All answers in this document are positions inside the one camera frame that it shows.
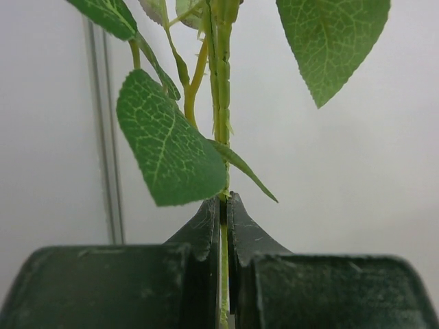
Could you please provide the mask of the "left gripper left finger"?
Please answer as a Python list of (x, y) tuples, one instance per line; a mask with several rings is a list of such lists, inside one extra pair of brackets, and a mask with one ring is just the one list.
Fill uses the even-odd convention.
[(2, 328), (217, 328), (220, 202), (158, 245), (43, 247), (23, 263)]

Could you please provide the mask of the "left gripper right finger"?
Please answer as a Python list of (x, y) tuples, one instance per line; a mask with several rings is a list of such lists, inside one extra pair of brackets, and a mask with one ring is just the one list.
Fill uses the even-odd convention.
[(384, 254), (295, 254), (226, 204), (230, 313), (237, 328), (437, 328), (418, 272)]

